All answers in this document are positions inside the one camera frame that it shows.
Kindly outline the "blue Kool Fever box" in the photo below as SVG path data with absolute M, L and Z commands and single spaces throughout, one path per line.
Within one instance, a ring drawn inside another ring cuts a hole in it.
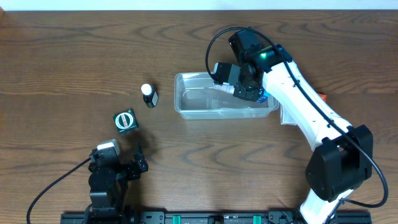
M 258 91 L 258 99 L 257 102 L 258 103 L 264 103 L 268 100 L 268 98 L 270 97 L 270 94 L 268 92 L 265 91 L 265 89 L 260 88 Z

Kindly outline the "clear plastic container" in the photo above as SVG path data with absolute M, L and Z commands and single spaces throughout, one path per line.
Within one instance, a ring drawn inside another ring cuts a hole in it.
M 183 119 L 264 118 L 279 108 L 270 96 L 265 102 L 244 101 L 218 87 L 205 72 L 175 76 L 174 106 Z

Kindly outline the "white Panadol box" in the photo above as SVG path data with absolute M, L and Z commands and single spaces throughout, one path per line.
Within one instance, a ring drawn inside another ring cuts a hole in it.
M 280 123 L 281 125 L 290 125 L 290 126 L 297 125 L 293 117 L 291 117 L 291 115 L 282 105 L 280 106 Z

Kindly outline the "green round-label box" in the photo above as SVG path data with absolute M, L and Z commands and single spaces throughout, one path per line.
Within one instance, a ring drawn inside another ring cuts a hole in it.
M 113 121 L 119 134 L 128 133 L 139 128 L 136 116 L 132 109 L 114 114 Z

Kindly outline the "red medicine box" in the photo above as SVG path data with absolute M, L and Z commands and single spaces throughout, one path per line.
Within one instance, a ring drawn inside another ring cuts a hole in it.
M 321 93 L 319 93 L 318 95 L 320 96 L 320 98 L 321 98 L 324 102 L 327 101 L 327 96 L 326 96 L 326 95 L 321 94 Z

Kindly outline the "dark bottle white cap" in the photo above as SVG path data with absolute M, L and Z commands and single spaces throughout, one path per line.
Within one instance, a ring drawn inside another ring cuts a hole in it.
M 143 94 L 143 100 L 148 108 L 154 108 L 159 101 L 159 96 L 154 87 L 148 83 L 141 86 L 141 92 Z

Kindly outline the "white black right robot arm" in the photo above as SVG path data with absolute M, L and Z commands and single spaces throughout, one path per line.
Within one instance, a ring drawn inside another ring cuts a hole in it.
M 370 223 L 369 213 L 339 212 L 348 195 L 372 176 L 373 135 L 336 114 L 304 79 L 281 46 L 230 41 L 238 65 L 217 63 L 213 79 L 234 86 L 242 100 L 272 95 L 293 117 L 313 152 L 305 176 L 310 191 L 294 223 Z

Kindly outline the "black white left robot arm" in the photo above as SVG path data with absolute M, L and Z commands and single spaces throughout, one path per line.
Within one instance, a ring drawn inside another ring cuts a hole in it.
M 149 169 L 141 151 L 136 149 L 133 160 L 121 163 L 115 148 L 94 149 L 89 170 L 91 204 L 86 208 L 83 223 L 138 223 L 139 218 L 125 204 L 128 182 L 141 177 Z

